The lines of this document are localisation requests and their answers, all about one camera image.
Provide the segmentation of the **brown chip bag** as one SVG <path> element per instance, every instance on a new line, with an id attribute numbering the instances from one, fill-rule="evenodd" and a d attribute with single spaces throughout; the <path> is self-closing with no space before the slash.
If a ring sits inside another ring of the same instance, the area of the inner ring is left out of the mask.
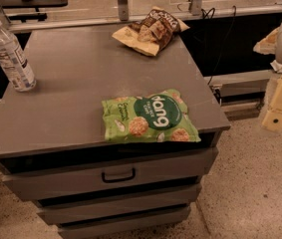
<path id="1" fill-rule="evenodd" d="M 180 19 L 159 7 L 153 7 L 142 20 L 122 27 L 112 37 L 143 55 L 154 57 L 174 35 L 188 29 Z"/>

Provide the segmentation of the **green dong chip bag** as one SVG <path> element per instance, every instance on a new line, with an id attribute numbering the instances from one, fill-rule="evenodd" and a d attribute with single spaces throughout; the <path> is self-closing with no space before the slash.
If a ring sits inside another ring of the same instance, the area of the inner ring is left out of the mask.
<path id="1" fill-rule="evenodd" d="M 200 142 L 178 90 L 116 98 L 102 101 L 102 105 L 108 142 Z"/>

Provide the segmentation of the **grey drawer cabinet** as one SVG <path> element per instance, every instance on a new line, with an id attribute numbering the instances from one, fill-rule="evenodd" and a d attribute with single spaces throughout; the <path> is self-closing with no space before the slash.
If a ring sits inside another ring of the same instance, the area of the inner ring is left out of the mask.
<path id="1" fill-rule="evenodd" d="M 63 239 L 88 239 L 184 220 L 217 156 L 228 120 L 180 39 L 156 57 L 116 41 L 113 26 L 34 32 L 37 78 L 0 104 L 0 171 Z M 102 101 L 178 90 L 200 142 L 110 143 Z M 133 180 L 101 173 L 134 168 Z"/>

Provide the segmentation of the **white packet on ledge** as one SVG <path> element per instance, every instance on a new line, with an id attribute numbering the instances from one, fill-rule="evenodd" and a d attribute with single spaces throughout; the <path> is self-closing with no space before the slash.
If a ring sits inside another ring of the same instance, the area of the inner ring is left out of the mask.
<path id="1" fill-rule="evenodd" d="M 282 74 L 282 64 L 278 63 L 276 60 L 270 63 L 272 69 L 277 73 L 277 74 Z"/>

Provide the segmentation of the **clear plastic water bottle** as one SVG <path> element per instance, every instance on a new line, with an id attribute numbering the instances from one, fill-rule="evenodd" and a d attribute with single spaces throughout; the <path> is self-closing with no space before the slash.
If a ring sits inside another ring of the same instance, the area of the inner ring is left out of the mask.
<path id="1" fill-rule="evenodd" d="M 17 37 L 0 20 L 0 67 L 13 88 L 27 92 L 35 88 L 36 78 Z"/>

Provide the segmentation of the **dark background table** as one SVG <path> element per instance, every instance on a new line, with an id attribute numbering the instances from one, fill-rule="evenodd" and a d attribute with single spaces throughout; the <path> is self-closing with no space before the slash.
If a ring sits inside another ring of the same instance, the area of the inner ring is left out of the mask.
<path id="1" fill-rule="evenodd" d="M 48 16 L 41 8 L 58 8 L 68 5 L 68 0 L 0 0 L 3 9 L 11 9 L 9 20 L 26 22 L 27 20 L 45 21 Z"/>

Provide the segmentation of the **metal railing frame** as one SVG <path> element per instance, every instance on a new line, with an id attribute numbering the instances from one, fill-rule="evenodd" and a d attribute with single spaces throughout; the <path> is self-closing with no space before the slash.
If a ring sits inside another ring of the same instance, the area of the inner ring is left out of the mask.
<path id="1" fill-rule="evenodd" d="M 16 33 L 138 21 L 159 7 L 183 21 L 282 12 L 282 0 L 68 0 L 58 8 L 41 8 L 45 21 L 9 20 L 11 9 L 0 5 L 0 19 Z"/>

